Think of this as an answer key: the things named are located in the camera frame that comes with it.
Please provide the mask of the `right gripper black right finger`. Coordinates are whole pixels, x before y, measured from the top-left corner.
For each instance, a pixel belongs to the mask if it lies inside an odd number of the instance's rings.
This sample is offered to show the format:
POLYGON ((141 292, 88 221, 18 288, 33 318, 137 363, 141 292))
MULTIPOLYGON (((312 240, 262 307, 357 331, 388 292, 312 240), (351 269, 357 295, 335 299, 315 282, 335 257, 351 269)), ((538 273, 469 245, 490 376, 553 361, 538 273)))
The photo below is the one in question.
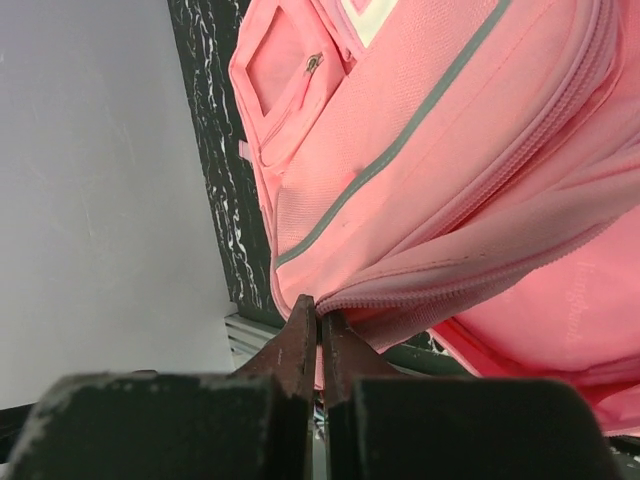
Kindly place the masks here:
POLYGON ((546 379, 411 376, 320 319, 331 479, 620 479, 583 398, 546 379))

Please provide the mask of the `pink student backpack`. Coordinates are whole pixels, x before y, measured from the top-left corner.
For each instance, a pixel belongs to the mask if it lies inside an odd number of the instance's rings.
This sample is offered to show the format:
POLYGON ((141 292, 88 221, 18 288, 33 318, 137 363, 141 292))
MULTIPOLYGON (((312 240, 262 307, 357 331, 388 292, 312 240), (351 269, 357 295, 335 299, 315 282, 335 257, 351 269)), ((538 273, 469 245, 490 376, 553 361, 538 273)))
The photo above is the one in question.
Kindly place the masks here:
POLYGON ((253 1, 229 65, 288 316, 639 428, 639 5, 253 1))

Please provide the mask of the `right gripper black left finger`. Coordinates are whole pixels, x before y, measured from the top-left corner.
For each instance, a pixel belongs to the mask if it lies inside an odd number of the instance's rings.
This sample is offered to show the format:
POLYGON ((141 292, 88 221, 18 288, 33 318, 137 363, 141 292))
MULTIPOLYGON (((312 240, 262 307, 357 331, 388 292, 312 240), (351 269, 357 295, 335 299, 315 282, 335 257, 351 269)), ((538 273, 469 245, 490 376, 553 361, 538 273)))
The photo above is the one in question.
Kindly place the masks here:
POLYGON ((5 477, 308 479, 315 366, 315 306, 302 295, 230 374, 63 377, 3 454, 5 477))

